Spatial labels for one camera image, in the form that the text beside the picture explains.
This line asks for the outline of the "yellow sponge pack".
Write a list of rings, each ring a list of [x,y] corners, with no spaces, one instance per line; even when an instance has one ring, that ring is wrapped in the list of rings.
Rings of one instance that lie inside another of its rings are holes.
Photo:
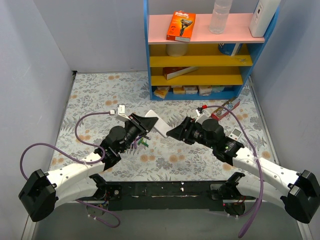
[[[156,97],[161,98],[161,99],[164,100],[164,99],[166,98],[168,92],[169,92],[169,91],[168,91],[167,89],[156,89],[156,90],[154,91],[154,95],[155,95]]]

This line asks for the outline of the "red white toothpaste box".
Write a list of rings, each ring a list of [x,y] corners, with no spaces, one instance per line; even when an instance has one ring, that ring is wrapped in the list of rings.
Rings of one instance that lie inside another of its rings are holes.
[[[229,99],[222,105],[222,107],[217,108],[215,111],[211,113],[211,118],[220,121],[229,114],[229,112],[225,108],[232,112],[239,106],[240,102],[241,100],[238,97],[233,97]]]

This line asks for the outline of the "orange razor box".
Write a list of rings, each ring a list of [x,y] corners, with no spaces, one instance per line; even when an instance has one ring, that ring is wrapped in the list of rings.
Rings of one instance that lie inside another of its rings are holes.
[[[169,24],[166,40],[189,43],[195,26],[196,14],[175,11]]]

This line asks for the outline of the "blue white can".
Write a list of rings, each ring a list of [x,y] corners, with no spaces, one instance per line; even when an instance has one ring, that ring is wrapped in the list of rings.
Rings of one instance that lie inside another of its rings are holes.
[[[235,56],[242,48],[242,43],[220,43],[218,50],[226,56]]]

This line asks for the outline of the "clear plastic bottle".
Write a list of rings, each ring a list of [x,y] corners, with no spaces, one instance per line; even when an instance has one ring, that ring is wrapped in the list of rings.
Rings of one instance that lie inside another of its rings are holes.
[[[233,0],[215,0],[209,25],[213,34],[222,34],[225,30]]]

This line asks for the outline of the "small white remote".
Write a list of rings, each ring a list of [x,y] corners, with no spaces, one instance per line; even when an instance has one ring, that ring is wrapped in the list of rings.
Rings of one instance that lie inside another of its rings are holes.
[[[242,134],[243,134],[242,130],[241,130],[240,128],[235,127],[235,128],[231,131],[229,137],[230,137],[231,139],[237,141],[237,140],[239,140],[239,139],[241,138]]]

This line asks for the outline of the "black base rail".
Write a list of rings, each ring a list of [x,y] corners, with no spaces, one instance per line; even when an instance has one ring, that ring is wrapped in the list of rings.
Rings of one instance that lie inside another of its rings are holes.
[[[95,180],[89,201],[106,202],[110,211],[193,210],[223,211],[224,203],[243,206],[244,197],[226,181],[113,181]]]

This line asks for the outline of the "blue shelf unit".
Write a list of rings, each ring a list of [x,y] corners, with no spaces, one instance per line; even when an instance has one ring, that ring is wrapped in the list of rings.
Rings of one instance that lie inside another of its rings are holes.
[[[184,56],[171,57],[166,45],[180,44],[166,40],[172,15],[149,13],[149,2],[143,2],[144,39],[146,48],[149,96],[152,101],[161,98],[154,95],[159,86],[224,86],[222,92],[207,96],[199,94],[173,94],[169,91],[166,101],[182,100],[228,100],[237,97],[252,74],[270,36],[279,11],[275,11],[263,37],[252,37],[249,25],[250,13],[231,13],[222,34],[209,31],[210,14],[197,14],[191,41]],[[242,44],[237,55],[227,56],[218,50],[219,44]],[[165,67],[199,67],[198,70],[166,80]]]

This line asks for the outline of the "floral table mat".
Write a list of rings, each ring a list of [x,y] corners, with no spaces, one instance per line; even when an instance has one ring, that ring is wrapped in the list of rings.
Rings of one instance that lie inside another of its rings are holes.
[[[78,73],[70,92],[50,169],[84,159],[110,129],[123,126],[130,114],[156,117],[146,137],[121,155],[120,161],[101,173],[106,181],[226,180],[237,169],[219,161],[198,143],[188,145],[166,133],[186,117],[207,119],[221,100],[150,100],[146,72]]]

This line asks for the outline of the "white remote with display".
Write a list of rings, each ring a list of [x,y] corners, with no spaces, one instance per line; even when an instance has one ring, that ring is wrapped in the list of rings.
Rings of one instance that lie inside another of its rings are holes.
[[[164,138],[168,138],[167,132],[172,129],[157,113],[155,113],[152,109],[149,110],[145,117],[158,117],[158,121],[154,125],[154,129]]]

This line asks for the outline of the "red white carton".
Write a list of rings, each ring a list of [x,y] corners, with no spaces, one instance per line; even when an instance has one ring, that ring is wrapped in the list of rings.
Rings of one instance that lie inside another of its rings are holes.
[[[188,66],[188,67],[164,67],[162,69],[162,74],[166,80],[170,80],[194,71],[197,71],[199,67]]]

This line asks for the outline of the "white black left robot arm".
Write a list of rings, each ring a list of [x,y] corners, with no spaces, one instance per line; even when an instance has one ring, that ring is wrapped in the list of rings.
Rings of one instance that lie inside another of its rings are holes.
[[[103,172],[121,160],[124,153],[137,137],[144,137],[156,125],[158,117],[142,117],[134,113],[129,115],[124,126],[114,126],[109,134],[95,146],[94,152],[83,159],[74,159],[72,164],[58,170],[43,172],[38,169],[25,176],[26,183],[18,198],[33,222],[39,222],[49,216],[59,205],[79,198],[92,196],[101,200],[106,196],[106,187],[93,183],[89,192],[78,188],[75,192],[63,196],[63,192],[87,177]]]

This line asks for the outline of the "white cup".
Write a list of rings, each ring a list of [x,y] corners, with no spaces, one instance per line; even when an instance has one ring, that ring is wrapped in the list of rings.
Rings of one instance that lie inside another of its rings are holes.
[[[165,50],[170,57],[182,57],[188,52],[188,44],[167,44]]]

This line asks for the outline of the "orange white sponge pack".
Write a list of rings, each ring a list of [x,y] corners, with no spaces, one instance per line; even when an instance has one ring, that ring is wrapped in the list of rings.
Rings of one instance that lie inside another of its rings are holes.
[[[173,86],[172,91],[174,95],[185,95],[186,91],[183,86]]]

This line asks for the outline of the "white rectangular device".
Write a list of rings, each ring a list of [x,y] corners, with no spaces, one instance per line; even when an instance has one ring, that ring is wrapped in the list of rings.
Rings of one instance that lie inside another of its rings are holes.
[[[254,38],[264,36],[281,0],[259,0],[249,24],[249,30]]]

